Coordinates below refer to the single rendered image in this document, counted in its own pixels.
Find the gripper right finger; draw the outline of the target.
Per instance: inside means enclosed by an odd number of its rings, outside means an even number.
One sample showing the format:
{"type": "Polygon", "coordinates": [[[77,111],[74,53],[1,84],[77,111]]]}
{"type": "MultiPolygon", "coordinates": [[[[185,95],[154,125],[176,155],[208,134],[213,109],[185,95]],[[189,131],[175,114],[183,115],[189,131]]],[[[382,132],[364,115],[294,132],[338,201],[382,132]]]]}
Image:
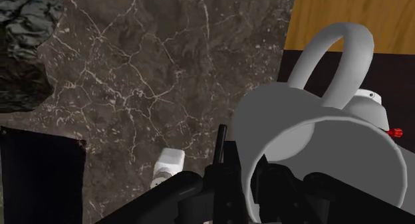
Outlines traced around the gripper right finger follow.
{"type": "Polygon", "coordinates": [[[255,203],[267,224],[415,224],[415,215],[320,172],[302,180],[262,156],[255,203]]]}

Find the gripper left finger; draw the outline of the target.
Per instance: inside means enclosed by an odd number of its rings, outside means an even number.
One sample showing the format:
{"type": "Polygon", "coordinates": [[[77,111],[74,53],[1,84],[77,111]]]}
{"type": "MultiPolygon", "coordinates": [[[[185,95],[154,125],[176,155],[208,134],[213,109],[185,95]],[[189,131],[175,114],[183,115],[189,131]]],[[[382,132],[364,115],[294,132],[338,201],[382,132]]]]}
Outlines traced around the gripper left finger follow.
{"type": "Polygon", "coordinates": [[[95,224],[247,224],[236,143],[221,124],[204,176],[181,171],[95,224]]]}

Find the black rough lumpy object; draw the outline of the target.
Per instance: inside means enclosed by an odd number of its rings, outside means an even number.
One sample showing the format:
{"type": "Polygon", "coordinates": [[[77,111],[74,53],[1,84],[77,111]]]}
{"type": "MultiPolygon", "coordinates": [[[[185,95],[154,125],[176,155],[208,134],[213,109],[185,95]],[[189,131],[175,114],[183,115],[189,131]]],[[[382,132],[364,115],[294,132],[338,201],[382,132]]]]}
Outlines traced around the black rough lumpy object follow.
{"type": "Polygon", "coordinates": [[[0,114],[33,111],[53,93],[38,48],[63,11],[59,0],[0,0],[0,114]]]}

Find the black rectangular block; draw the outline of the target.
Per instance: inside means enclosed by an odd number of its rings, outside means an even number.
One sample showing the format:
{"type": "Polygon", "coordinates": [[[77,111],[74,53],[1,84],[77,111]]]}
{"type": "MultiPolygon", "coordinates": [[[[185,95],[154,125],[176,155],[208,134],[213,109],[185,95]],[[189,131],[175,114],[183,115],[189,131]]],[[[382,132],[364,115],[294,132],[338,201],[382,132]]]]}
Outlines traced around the black rectangular block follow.
{"type": "Polygon", "coordinates": [[[82,224],[85,147],[0,126],[4,224],[82,224]]]}

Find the small white bottle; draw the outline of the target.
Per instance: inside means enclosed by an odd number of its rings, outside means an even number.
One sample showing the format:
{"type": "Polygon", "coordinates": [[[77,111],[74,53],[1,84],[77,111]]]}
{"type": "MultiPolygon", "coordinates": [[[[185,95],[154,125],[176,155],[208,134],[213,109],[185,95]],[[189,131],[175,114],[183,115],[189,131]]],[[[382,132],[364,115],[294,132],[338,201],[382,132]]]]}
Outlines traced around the small white bottle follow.
{"type": "Polygon", "coordinates": [[[164,148],[156,163],[150,188],[160,185],[170,177],[181,172],[184,168],[185,151],[173,148],[164,148]]]}

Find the grey mug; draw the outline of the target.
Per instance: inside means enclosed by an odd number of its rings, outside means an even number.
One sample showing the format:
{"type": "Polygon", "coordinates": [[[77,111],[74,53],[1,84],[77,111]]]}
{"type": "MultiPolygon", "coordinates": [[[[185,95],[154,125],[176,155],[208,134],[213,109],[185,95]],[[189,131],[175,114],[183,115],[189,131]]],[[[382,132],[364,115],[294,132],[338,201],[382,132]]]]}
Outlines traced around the grey mug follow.
{"type": "Polygon", "coordinates": [[[287,82],[248,92],[233,116],[247,212],[255,203],[255,168],[262,156],[302,180],[320,172],[415,215],[415,154],[392,139],[380,96],[360,88],[374,49],[370,31],[356,23],[322,29],[301,53],[287,82]],[[319,97],[305,86],[327,52],[339,65],[319,97]]]}

